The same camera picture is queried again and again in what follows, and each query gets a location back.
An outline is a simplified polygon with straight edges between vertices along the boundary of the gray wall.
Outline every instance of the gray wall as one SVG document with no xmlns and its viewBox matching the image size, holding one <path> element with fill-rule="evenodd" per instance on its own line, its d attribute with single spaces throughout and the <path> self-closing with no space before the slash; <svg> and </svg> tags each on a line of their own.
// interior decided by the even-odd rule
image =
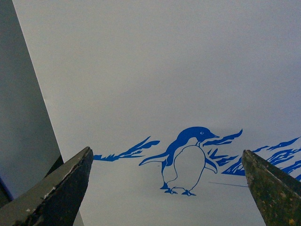
<svg viewBox="0 0 301 226">
<path fill-rule="evenodd" d="M 12 198 L 60 156 L 12 1 L 0 0 L 0 177 Z"/>
</svg>

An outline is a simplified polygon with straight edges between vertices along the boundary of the weathered metal spike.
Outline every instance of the weathered metal spike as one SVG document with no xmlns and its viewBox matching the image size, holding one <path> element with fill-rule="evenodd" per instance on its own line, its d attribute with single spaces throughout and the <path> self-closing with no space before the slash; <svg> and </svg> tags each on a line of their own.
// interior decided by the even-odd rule
<svg viewBox="0 0 301 226">
<path fill-rule="evenodd" d="M 244 150 L 242 164 L 266 225 L 301 225 L 301 183 L 250 150 Z"/>
<path fill-rule="evenodd" d="M 1 226 L 72 226 L 93 161 L 86 147 L 32 189 L 0 209 Z"/>
</svg>

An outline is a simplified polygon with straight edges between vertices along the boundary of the blue decal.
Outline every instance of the blue decal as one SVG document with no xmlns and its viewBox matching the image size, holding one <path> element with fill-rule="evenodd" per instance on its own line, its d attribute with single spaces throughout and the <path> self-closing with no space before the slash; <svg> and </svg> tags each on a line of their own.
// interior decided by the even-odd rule
<svg viewBox="0 0 301 226">
<path fill-rule="evenodd" d="M 180 189 L 184 195 L 195 195 L 191 191 L 198 184 L 204 169 L 217 173 L 217 166 L 225 165 L 236 158 L 236 156 L 216 155 L 217 148 L 208 156 L 211 150 L 205 153 L 202 148 L 206 145 L 230 144 L 241 134 L 242 130 L 237 134 L 207 141 L 202 145 L 204 141 L 219 138 L 219 136 L 204 127 L 190 127 L 180 132 L 177 139 L 168 146 L 164 153 L 144 159 L 139 166 L 154 161 L 160 162 L 163 178 L 163 186 L 160 189 L 166 190 L 165 193 L 170 194 L 178 194 L 177 190 Z M 198 142 L 195 145 L 187 145 L 191 138 L 196 138 Z"/>
<path fill-rule="evenodd" d="M 219 150 L 216 148 L 220 145 L 231 144 L 235 138 L 242 135 L 242 132 L 243 130 L 241 129 L 238 133 L 220 138 L 205 127 L 190 127 L 180 132 L 176 140 L 167 147 L 165 152 L 145 158 L 140 162 L 139 166 L 150 162 L 160 162 L 161 176 L 163 179 L 163 186 L 160 189 L 165 190 L 165 193 L 178 194 L 180 191 L 183 195 L 195 196 L 192 190 L 199 183 L 205 169 L 211 170 L 216 174 L 220 168 L 231 163 L 231 166 L 229 166 L 226 170 L 224 170 L 224 168 L 222 169 L 222 174 L 245 176 L 241 157 L 237 160 L 238 155 L 218 154 Z M 110 154 L 106 157 L 103 157 L 102 155 L 94 155 L 94 160 L 116 161 L 121 158 L 143 157 L 143 155 L 140 155 L 143 149 L 151 148 L 154 145 L 158 145 L 160 142 L 158 140 L 147 142 L 149 138 L 150 137 L 146 138 L 142 142 L 130 148 L 128 151 L 118 155 Z M 294 149 L 290 145 L 299 138 L 300 137 L 287 142 L 281 142 L 275 146 L 266 145 L 257 148 L 253 152 L 260 154 L 263 153 L 265 156 L 270 156 L 266 159 L 273 165 L 278 165 L 288 161 L 292 162 L 293 158 L 296 157 L 296 154 L 301 151 L 301 147 L 299 149 Z M 208 146 L 210 146 L 210 150 L 204 151 L 204 148 Z M 298 159 L 297 161 L 294 161 L 293 164 L 286 166 L 282 170 L 290 174 L 299 168 L 301 169 L 301 160 Z M 301 180 L 301 174 L 299 174 L 296 179 Z M 247 187 L 216 182 L 212 183 Z"/>
<path fill-rule="evenodd" d="M 278 144 L 278 145 L 276 145 L 276 146 L 273 146 L 273 147 L 270 147 L 268 150 L 274 150 L 274 149 L 276 149 L 276 148 L 280 148 L 280 147 L 286 147 L 286 146 L 289 146 L 289 145 L 291 145 L 292 143 L 294 143 L 296 140 L 298 140 L 300 137 L 297 137 L 297 138 L 295 138 L 295 139 L 293 139 L 293 140 L 290 140 L 290 141 L 287 141 L 287 142 L 282 142 L 282 143 L 280 143 L 280 144 Z"/>
<path fill-rule="evenodd" d="M 230 166 L 224 172 L 222 172 L 222 174 L 245 176 L 245 169 L 243 167 L 243 164 L 241 163 L 241 157 L 236 163 L 234 163 L 232 166 Z"/>
<path fill-rule="evenodd" d="M 296 161 L 293 165 L 285 167 L 282 169 L 282 171 L 284 171 L 285 173 L 290 174 L 291 172 L 293 172 L 295 169 L 300 168 L 301 167 L 301 160 Z"/>
<path fill-rule="evenodd" d="M 144 141 L 136 144 L 135 146 L 131 147 L 128 151 L 123 152 L 119 155 L 115 154 L 110 154 L 107 157 L 103 157 L 101 154 L 100 155 L 94 155 L 94 160 L 100 160 L 100 161 L 116 161 L 121 158 L 139 158 L 143 157 L 143 155 L 136 155 L 140 154 L 142 152 L 142 149 L 147 149 L 150 148 L 153 145 L 157 145 L 160 141 L 158 140 L 153 140 L 145 144 L 145 142 L 149 139 L 150 137 L 146 138 Z"/>
<path fill-rule="evenodd" d="M 207 141 L 206 143 L 203 144 L 203 146 L 206 145 L 226 145 L 230 144 L 232 141 L 229 140 L 234 140 L 235 138 L 239 137 L 243 133 L 243 130 L 241 129 L 239 133 L 232 134 L 229 136 L 225 136 L 223 139 L 220 140 L 213 140 L 213 141 Z"/>
<path fill-rule="evenodd" d="M 288 147 L 289 145 L 292 145 L 296 140 L 298 140 L 300 137 L 297 137 L 293 140 L 287 141 L 287 142 L 282 142 L 276 146 L 264 146 L 256 149 L 253 151 L 254 153 L 259 153 L 259 152 L 265 152 L 265 151 L 272 151 L 272 150 L 278 150 L 284 147 Z M 286 162 L 293 157 L 295 157 L 295 154 L 300 152 L 301 148 L 299 149 L 286 149 L 286 150 L 279 150 L 275 152 L 271 157 L 267 158 L 267 161 L 270 162 L 273 165 L 277 165 L 283 162 Z M 283 168 L 282 170 L 286 173 L 291 173 L 294 170 L 298 169 L 301 167 L 301 161 L 296 161 L 294 164 Z M 228 167 L 222 174 L 231 174 L 231 175 L 238 175 L 238 176 L 245 176 L 245 170 L 243 168 L 243 165 L 241 163 L 241 158 L 234 164 L 232 164 L 230 167 Z M 301 175 L 296 177 L 297 180 L 301 180 Z"/>
</svg>

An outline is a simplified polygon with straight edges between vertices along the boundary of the blue penguin illustration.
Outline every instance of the blue penguin illustration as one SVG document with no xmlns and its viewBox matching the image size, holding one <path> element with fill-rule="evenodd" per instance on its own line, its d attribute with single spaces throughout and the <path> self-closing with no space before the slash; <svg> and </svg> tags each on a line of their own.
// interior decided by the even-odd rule
<svg viewBox="0 0 301 226">
<path fill-rule="evenodd" d="M 198 184 L 205 168 L 217 173 L 217 168 L 206 158 L 200 142 L 184 147 L 174 158 L 175 177 L 167 181 L 166 193 L 177 194 L 174 189 L 183 189 L 187 196 L 195 195 L 191 190 Z"/>
<path fill-rule="evenodd" d="M 174 179 L 172 179 L 172 180 L 165 180 L 164 171 L 165 171 L 166 169 L 169 169 L 169 170 L 171 169 L 170 166 L 173 165 L 174 160 L 175 160 L 175 158 L 174 158 L 175 152 L 176 152 L 180 147 L 185 146 L 185 145 L 188 143 L 188 141 L 189 141 L 191 138 L 193 138 L 193 137 L 195 137 L 195 138 L 198 140 L 198 143 L 200 144 L 200 143 L 202 143 L 203 141 L 205 141 L 205 140 L 207 140 L 207 139 L 210 139 L 210 138 L 217 138 L 218 136 L 216 136 L 216 135 L 214 135 L 213 133 L 211 133 L 210 130 L 207 129 L 207 128 L 205 128 L 205 127 L 190 127 L 190 128 L 184 129 L 184 130 L 178 135 L 177 139 L 176 139 L 174 142 L 172 142 L 172 143 L 168 146 L 167 150 L 166 150 L 164 153 L 159 154 L 159 155 L 155 155 L 155 156 L 152 156 L 152 157 L 149 157 L 149 158 L 146 158 L 146 159 L 144 159 L 144 160 L 139 164 L 139 166 L 141 166 L 141 165 L 144 165 L 144 164 L 146 164 L 146 163 L 153 162 L 153 161 L 161 162 L 161 164 L 162 164 L 162 166 L 161 166 L 161 174 L 162 174 L 162 178 L 163 178 L 163 182 L 164 182 L 164 184 L 163 184 L 163 186 L 161 187 L 161 189 L 166 189 L 165 192 L 167 192 L 167 193 L 176 194 L 176 191 L 174 191 L 173 188 L 178 188 L 178 187 L 177 187 L 177 186 L 176 186 L 176 187 L 170 187 L 169 185 L 171 185 L 171 184 L 173 183 L 172 181 L 176 181 L 176 180 L 177 180 L 177 178 L 179 177 L 180 171 L 179 171 L 179 170 L 176 170 L 175 168 L 173 169 L 173 170 L 175 170 L 175 172 L 176 172 L 177 175 L 176 175 L 176 177 L 175 177 Z M 199 146 L 194 145 L 194 147 L 188 146 L 188 147 L 186 147 L 186 148 L 189 148 L 189 149 L 193 148 L 194 151 L 193 151 L 193 152 L 187 152 L 188 149 L 185 149 L 185 148 L 184 148 L 184 149 L 182 149 L 182 151 L 181 151 L 179 154 L 182 154 L 182 153 L 183 153 L 183 154 L 186 155 L 187 153 L 192 153 L 192 154 L 191 154 L 191 158 L 193 159 L 193 158 L 195 158 L 195 156 L 193 155 L 193 153 L 196 153 L 196 156 L 197 156 L 197 157 L 199 158 L 199 160 L 200 160 L 200 162 L 199 162 L 200 167 L 199 167 L 199 168 L 201 168 L 201 169 L 203 170 L 203 169 L 205 168 L 205 165 L 206 165 L 206 164 L 207 164 L 207 165 L 210 165 L 210 166 L 207 167 L 207 168 L 209 168 L 209 169 L 215 169 L 215 168 L 216 168 L 215 164 L 214 164 L 213 162 L 211 162 L 210 160 L 208 160 L 208 159 L 205 157 L 205 154 L 204 154 L 203 150 L 202 150 Z M 177 162 L 178 162 L 178 163 L 177 163 L 177 166 L 180 165 L 180 162 L 181 162 L 180 159 L 182 159 L 182 158 L 178 157 L 179 154 L 176 155 Z M 202 170 L 201 170 L 201 172 L 198 173 L 198 179 L 200 178 L 200 175 L 201 175 L 201 173 L 202 173 Z M 184 188 L 184 190 L 185 190 L 184 194 L 186 194 L 186 195 L 192 195 L 192 193 L 190 193 L 189 190 L 188 190 L 187 188 Z"/>
</svg>

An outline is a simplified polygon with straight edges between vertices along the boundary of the blue wave graphic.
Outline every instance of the blue wave graphic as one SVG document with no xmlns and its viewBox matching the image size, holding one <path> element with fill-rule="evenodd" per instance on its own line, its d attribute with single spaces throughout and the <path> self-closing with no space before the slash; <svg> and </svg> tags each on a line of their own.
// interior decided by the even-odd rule
<svg viewBox="0 0 301 226">
<path fill-rule="evenodd" d="M 295 139 L 292 139 L 290 141 L 281 142 L 275 146 L 263 146 L 256 150 L 254 150 L 254 153 L 269 153 L 271 151 L 274 151 L 275 153 L 272 154 L 271 157 L 267 158 L 267 161 L 270 162 L 273 165 L 279 165 L 281 163 L 289 162 L 289 160 L 292 160 L 293 158 L 297 158 L 296 154 L 301 151 L 300 148 L 292 148 L 289 146 L 294 144 L 300 137 L 297 137 Z M 293 164 L 281 168 L 282 171 L 291 174 L 296 169 L 301 168 L 301 160 L 295 161 Z M 222 172 L 222 174 L 230 174 L 230 175 L 237 175 L 237 176 L 245 176 L 245 170 L 241 163 L 241 157 L 239 160 L 232 164 L 230 167 L 228 167 L 225 171 Z M 301 174 L 295 177 L 297 180 L 301 180 Z"/>
<path fill-rule="evenodd" d="M 241 129 L 239 133 L 232 134 L 232 135 L 229 135 L 229 136 L 225 136 L 225 137 L 223 137 L 220 140 L 207 141 L 206 143 L 203 144 L 203 147 L 207 146 L 207 145 L 226 145 L 226 144 L 231 144 L 232 140 L 234 140 L 235 138 L 239 137 L 242 133 L 243 133 L 243 130 Z"/>
<path fill-rule="evenodd" d="M 137 155 L 142 153 L 142 149 L 148 149 L 150 147 L 152 147 L 153 145 L 157 145 L 160 143 L 159 140 L 153 140 L 150 141 L 148 143 L 145 143 L 148 139 L 150 138 L 150 136 L 148 138 L 146 138 L 145 140 L 143 140 L 142 142 L 136 144 L 135 146 L 131 147 L 129 150 L 127 150 L 126 152 L 123 152 L 119 155 L 115 155 L 115 154 L 110 154 L 109 156 L 103 157 L 101 154 L 100 155 L 94 155 L 94 160 L 99 160 L 99 161 L 116 161 L 118 159 L 122 159 L 122 158 L 139 158 L 139 157 L 143 157 L 144 155 Z"/>
</svg>

